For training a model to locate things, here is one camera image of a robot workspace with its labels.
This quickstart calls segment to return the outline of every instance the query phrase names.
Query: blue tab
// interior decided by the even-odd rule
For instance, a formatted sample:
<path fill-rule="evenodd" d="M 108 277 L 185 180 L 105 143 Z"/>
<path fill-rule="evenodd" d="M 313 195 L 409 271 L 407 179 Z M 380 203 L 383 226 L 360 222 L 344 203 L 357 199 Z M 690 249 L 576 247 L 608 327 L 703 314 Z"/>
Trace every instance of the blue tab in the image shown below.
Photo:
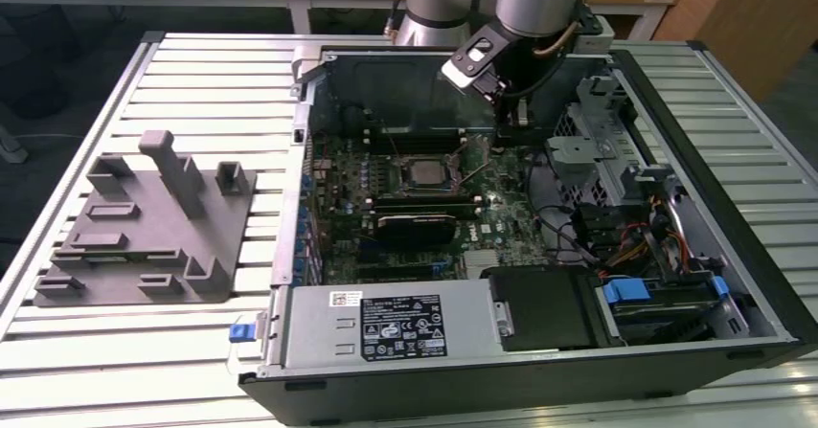
<path fill-rule="evenodd" d="M 712 277 L 712 288 L 722 299 L 730 295 L 730 287 L 722 277 Z"/>
<path fill-rule="evenodd" d="M 607 283 L 602 286 L 602 293 L 604 294 L 604 299 L 608 301 L 608 304 L 615 304 L 619 301 L 619 293 L 612 284 Z"/>
<path fill-rule="evenodd" d="M 253 342 L 256 340 L 256 325 L 232 325 L 229 326 L 229 342 L 240 344 L 241 342 Z"/>
<path fill-rule="evenodd" d="M 639 278 L 620 278 L 610 280 L 602 287 L 604 298 L 608 304 L 616 302 L 647 301 L 651 299 L 651 293 L 644 286 L 644 280 Z"/>
<path fill-rule="evenodd" d="M 307 174 L 301 175 L 301 190 L 311 191 L 312 190 L 312 177 Z"/>

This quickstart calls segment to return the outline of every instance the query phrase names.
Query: sticker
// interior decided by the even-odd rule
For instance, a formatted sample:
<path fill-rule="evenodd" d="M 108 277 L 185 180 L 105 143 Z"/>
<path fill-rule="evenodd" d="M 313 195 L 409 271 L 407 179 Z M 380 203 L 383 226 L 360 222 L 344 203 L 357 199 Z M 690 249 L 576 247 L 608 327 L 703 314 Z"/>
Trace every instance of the sticker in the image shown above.
<path fill-rule="evenodd" d="M 363 291 L 329 292 L 329 306 L 359 306 Z"/>
<path fill-rule="evenodd" d="M 367 361 L 445 356 L 439 296 L 359 299 L 360 356 Z"/>

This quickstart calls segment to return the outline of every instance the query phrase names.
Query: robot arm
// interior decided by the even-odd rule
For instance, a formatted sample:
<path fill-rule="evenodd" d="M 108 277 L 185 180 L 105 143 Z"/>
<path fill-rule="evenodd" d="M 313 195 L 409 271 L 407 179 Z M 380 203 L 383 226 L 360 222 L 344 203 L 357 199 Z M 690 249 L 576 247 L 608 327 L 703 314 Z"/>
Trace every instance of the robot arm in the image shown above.
<path fill-rule="evenodd" d="M 578 33 L 578 0 L 498 0 L 498 20 L 467 40 L 441 72 L 499 112 L 554 75 Z"/>

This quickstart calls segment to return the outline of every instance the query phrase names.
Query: metal table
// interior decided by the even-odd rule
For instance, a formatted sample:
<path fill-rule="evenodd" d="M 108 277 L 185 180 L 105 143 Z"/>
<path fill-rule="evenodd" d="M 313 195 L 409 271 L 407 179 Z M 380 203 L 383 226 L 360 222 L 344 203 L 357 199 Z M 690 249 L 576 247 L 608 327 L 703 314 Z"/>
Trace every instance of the metal table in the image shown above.
<path fill-rule="evenodd" d="M 287 168 L 288 132 L 304 110 L 289 95 L 300 46 L 381 44 L 380 37 L 168 34 L 141 43 L 0 283 L 0 424 L 22 427 L 276 426 L 235 375 L 255 368 L 259 344 L 232 346 L 228 325 L 267 305 Z M 620 42 L 644 66 L 692 143 L 772 258 L 818 311 L 818 176 L 707 52 L 684 43 Z M 237 160 L 259 172 L 233 297 L 224 304 L 32 306 L 91 185 L 89 159 L 123 153 L 165 128 L 201 169 Z M 646 132 L 648 144 L 658 145 Z M 379 426 L 579 425 L 792 427 L 818 423 L 818 355 L 735 374 L 684 396 L 431 417 Z"/>

